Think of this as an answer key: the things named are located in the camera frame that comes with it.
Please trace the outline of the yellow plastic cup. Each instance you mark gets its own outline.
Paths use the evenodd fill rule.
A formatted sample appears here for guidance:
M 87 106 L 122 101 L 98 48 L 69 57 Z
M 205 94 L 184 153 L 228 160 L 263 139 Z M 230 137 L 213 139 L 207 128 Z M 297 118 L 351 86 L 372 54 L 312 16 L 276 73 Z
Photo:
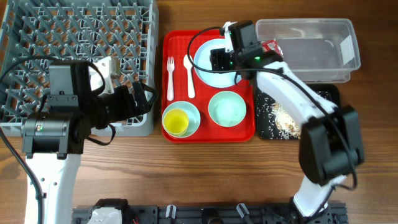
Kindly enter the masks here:
M 182 136 L 187 132 L 189 117 L 184 110 L 171 109 L 163 118 L 165 130 L 173 136 Z

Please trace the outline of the mint green bowl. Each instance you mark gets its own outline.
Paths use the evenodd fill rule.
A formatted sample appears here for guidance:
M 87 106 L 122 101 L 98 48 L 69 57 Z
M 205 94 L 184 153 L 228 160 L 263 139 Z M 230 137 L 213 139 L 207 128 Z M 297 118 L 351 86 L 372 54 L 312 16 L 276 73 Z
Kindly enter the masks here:
M 230 128 L 238 125 L 246 116 L 246 103 L 233 91 L 221 91 L 209 101 L 210 118 L 219 126 Z

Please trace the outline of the red snack wrapper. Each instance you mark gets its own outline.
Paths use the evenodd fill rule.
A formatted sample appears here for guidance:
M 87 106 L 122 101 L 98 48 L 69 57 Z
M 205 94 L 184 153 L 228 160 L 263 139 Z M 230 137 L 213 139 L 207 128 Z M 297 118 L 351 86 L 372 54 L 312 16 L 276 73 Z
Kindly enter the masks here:
M 281 57 L 283 56 L 283 51 L 275 39 L 262 41 L 262 48 L 265 52 L 272 50 L 279 54 Z

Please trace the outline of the white rice pile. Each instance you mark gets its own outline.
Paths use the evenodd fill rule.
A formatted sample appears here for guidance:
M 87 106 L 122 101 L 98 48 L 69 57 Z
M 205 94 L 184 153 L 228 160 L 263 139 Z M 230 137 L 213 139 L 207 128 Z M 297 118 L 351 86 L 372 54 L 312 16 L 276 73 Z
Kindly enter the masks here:
M 262 140 L 300 139 L 301 129 L 292 117 L 269 95 L 255 91 L 256 132 Z

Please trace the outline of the brown food scraps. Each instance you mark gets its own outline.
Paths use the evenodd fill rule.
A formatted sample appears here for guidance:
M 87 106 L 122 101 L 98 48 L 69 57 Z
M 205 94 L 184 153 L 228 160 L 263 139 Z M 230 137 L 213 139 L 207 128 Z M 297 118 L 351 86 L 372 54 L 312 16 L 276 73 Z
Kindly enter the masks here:
M 279 130 L 279 134 L 283 139 L 300 139 L 301 129 L 280 104 L 275 103 L 273 105 L 272 114 L 274 115 L 274 121 Z

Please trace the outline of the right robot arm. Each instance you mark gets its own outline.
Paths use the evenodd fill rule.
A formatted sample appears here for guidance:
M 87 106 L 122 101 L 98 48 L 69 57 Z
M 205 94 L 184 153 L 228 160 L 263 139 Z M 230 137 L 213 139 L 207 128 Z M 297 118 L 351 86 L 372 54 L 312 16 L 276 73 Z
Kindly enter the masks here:
M 298 159 L 304 178 L 293 197 L 294 209 L 301 222 L 319 217 L 336 187 L 346 176 L 358 184 L 356 166 L 365 160 L 358 112 L 350 105 L 337 107 L 297 78 L 281 55 L 259 49 L 237 55 L 224 48 L 211 51 L 214 72 L 238 72 L 245 79 L 255 79 L 263 91 L 289 114 L 301 129 Z

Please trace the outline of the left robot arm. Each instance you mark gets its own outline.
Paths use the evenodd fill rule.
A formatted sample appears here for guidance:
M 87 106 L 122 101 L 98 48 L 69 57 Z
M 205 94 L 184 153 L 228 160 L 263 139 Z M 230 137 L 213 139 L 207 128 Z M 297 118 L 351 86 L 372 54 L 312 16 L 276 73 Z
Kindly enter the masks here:
M 92 128 L 110 128 L 114 123 L 151 111 L 156 89 L 134 82 L 133 90 L 117 87 L 105 93 L 105 84 L 91 89 L 86 60 L 56 60 L 49 66 L 50 93 L 43 97 L 46 112 L 30 114 L 22 125 L 22 151 L 29 168 L 25 223 L 70 223 L 74 183 L 84 142 L 100 146 L 91 138 Z

